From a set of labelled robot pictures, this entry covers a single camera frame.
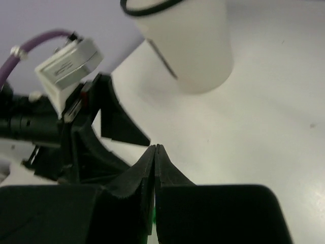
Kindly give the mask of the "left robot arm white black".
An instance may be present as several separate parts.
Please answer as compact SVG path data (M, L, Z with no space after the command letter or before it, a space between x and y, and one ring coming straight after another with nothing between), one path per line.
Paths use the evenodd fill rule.
M101 136L149 146L150 139L129 117L116 96L112 77L99 73L81 83L58 118L49 98L31 102L9 85L1 92L1 137L28 141L35 149L23 165L38 176L73 184L107 184L128 170L128 164L107 150L92 123L101 117Z

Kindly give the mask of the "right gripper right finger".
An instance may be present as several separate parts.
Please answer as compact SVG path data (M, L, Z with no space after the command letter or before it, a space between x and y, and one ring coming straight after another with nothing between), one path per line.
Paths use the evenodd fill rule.
M154 157L160 243L292 243L275 194L262 185L190 181L158 145Z

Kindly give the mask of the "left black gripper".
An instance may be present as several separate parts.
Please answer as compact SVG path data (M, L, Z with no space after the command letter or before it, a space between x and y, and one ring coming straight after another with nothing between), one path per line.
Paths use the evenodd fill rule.
M98 74L81 97L87 106L72 123L59 124L60 146L41 147L32 167L35 175L60 184L107 184L129 165L100 142L92 128L95 116L101 115L104 138L140 146L149 146L150 138L120 104L110 75Z

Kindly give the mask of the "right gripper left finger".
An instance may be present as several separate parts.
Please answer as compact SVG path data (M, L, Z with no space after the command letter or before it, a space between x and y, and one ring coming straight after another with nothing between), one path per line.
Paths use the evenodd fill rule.
M146 243L155 146L111 183L1 187L1 243Z

